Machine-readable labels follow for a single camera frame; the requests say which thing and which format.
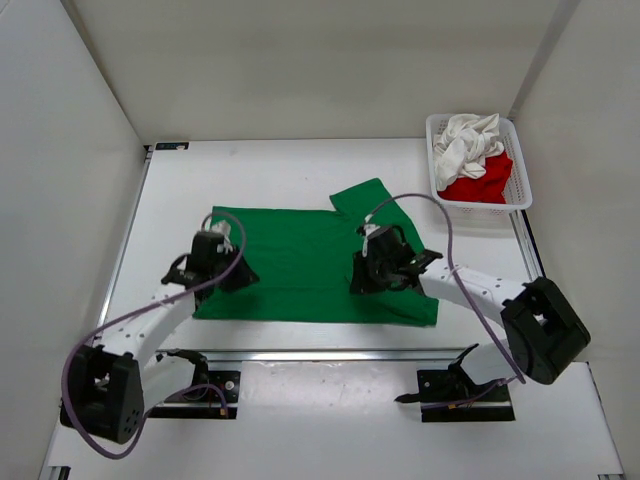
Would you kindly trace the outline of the green t shirt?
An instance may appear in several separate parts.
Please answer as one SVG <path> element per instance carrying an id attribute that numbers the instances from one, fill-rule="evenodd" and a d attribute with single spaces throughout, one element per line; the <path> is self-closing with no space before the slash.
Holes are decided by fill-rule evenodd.
<path id="1" fill-rule="evenodd" d="M 245 230 L 244 259 L 260 280 L 237 292 L 215 291 L 196 310 L 198 320 L 292 321 L 431 327 L 439 303 L 411 290 L 353 295 L 352 256 L 362 247 L 356 229 L 377 205 L 382 225 L 400 226 L 414 250 L 424 245 L 409 216 L 382 181 L 373 178 L 331 195 L 329 210 L 226 207 Z"/>

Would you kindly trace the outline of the white t shirt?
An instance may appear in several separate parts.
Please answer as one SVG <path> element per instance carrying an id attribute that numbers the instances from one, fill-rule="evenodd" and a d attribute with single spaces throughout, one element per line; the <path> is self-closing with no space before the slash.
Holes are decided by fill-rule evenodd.
<path id="1" fill-rule="evenodd" d="M 487 173 L 490 157 L 504 152 L 500 140 L 500 115 L 456 114 L 434 137 L 434 172 L 437 191 L 460 178 L 478 180 Z"/>

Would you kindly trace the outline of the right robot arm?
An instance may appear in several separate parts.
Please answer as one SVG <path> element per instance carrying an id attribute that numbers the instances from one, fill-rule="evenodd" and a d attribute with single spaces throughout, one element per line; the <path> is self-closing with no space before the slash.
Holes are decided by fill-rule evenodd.
<path id="1" fill-rule="evenodd" d="M 450 254 L 416 252 L 398 225 L 366 223 L 353 255 L 350 291 L 356 295 L 412 291 L 478 315 L 505 339 L 473 344 L 448 366 L 447 400 L 477 399 L 513 378 L 552 384 L 589 345 L 591 335 L 560 288 L 546 277 L 517 282 L 453 262 Z"/>

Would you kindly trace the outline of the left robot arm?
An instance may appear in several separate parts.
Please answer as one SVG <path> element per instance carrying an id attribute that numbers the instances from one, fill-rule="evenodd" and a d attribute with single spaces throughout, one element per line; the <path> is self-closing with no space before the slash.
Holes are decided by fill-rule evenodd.
<path id="1" fill-rule="evenodd" d="M 206 357 L 160 347 L 192 318 L 215 290 L 231 293 L 257 283 L 226 222 L 196 232 L 191 250 L 177 257 L 150 305 L 92 334 L 66 361 L 60 422 L 77 432 L 125 444 L 138 435 L 159 403 L 210 390 Z"/>

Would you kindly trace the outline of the red t shirt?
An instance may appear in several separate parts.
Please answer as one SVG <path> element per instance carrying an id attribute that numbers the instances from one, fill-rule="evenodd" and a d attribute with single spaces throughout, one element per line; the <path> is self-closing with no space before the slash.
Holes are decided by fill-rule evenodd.
<path id="1" fill-rule="evenodd" d="M 440 197 L 448 201 L 505 204 L 504 190 L 510 178 L 513 161 L 506 152 L 486 160 L 486 173 L 478 179 L 456 179 Z"/>

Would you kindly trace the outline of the white plastic basket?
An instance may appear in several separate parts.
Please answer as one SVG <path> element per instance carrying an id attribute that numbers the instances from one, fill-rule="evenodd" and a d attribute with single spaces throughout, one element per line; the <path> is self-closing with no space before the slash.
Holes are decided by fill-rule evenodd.
<path id="1" fill-rule="evenodd" d="M 511 175 L 504 190 L 506 203 L 470 203 L 448 201 L 440 197 L 439 193 L 441 191 L 436 190 L 435 183 L 433 143 L 434 137 L 445 130 L 448 120 L 453 115 L 456 114 L 433 114 L 426 119 L 427 162 L 432 195 L 447 207 L 465 212 L 507 214 L 529 208 L 533 198 L 515 126 L 511 121 L 501 116 L 499 124 L 500 140 L 504 145 L 504 152 L 506 152 L 513 161 Z"/>

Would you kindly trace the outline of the aluminium table rail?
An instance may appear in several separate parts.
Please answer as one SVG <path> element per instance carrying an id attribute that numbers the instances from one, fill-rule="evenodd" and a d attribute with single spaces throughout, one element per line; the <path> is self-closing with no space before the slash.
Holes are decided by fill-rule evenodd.
<path id="1" fill-rule="evenodd" d="M 451 362 L 463 349 L 200 350 L 209 362 Z"/>

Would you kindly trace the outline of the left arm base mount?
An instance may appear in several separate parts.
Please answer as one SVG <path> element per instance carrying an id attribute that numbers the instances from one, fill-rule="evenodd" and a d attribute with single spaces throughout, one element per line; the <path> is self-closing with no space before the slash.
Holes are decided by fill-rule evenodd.
<path id="1" fill-rule="evenodd" d="M 143 370 L 144 406 L 150 418 L 234 420 L 241 368 L 192 350 L 158 353 Z"/>

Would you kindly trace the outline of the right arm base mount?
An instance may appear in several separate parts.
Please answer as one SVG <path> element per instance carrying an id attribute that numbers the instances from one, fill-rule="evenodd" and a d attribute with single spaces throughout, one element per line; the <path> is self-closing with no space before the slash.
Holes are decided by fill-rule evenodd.
<path id="1" fill-rule="evenodd" d="M 423 423 L 514 421 L 506 380 L 477 385 L 463 372 L 462 362 L 478 347 L 465 349 L 446 369 L 418 370 L 418 392 L 399 395 L 394 401 L 417 403 Z"/>

